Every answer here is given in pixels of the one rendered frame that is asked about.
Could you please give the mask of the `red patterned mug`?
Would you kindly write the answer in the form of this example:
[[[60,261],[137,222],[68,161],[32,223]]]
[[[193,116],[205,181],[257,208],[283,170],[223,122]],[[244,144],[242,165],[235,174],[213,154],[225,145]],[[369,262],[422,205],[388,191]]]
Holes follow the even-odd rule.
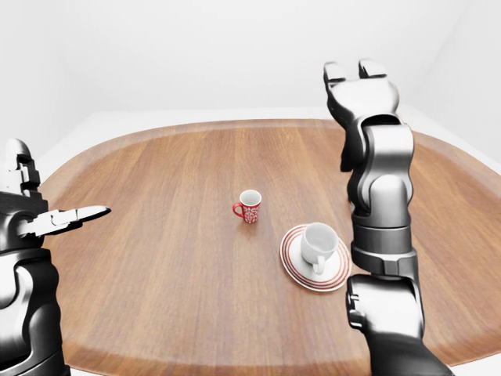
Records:
[[[240,194],[239,201],[233,205],[232,211],[245,223],[255,223],[258,220],[261,199],[258,191],[245,190]]]

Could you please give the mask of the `white mug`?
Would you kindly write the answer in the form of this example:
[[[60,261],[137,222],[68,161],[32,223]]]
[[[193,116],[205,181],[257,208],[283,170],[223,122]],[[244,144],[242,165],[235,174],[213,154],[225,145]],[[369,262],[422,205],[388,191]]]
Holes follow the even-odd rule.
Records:
[[[301,235],[301,256],[321,275],[326,261],[337,250],[339,237],[334,229],[322,222],[308,224]]]

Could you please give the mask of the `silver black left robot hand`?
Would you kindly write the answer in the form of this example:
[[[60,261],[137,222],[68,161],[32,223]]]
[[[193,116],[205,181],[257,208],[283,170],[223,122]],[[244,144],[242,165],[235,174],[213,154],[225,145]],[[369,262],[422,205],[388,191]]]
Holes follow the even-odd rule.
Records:
[[[75,230],[111,212],[105,205],[50,211],[39,185],[40,175],[28,146],[9,139],[0,167],[0,254],[38,248],[46,235]]]

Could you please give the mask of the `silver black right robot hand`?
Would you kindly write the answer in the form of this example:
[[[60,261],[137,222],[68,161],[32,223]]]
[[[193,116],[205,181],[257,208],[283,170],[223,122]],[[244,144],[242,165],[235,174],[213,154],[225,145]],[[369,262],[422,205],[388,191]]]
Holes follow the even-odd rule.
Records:
[[[342,67],[326,63],[327,107],[345,130],[341,171],[351,173],[348,197],[358,226],[399,228],[410,224],[413,196],[409,168],[414,141],[396,114],[399,94],[386,70],[370,59],[359,61],[359,79],[349,81]]]

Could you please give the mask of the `white plate with red rings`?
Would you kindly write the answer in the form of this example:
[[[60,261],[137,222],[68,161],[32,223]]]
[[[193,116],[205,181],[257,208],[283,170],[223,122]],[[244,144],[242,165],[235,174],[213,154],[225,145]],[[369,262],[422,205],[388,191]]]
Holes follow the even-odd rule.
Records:
[[[351,274],[351,254],[339,238],[337,250],[326,261],[321,275],[314,272],[312,265],[301,256],[301,235],[308,224],[301,224],[284,235],[279,255],[287,273],[301,286],[317,292],[330,292],[341,288]]]

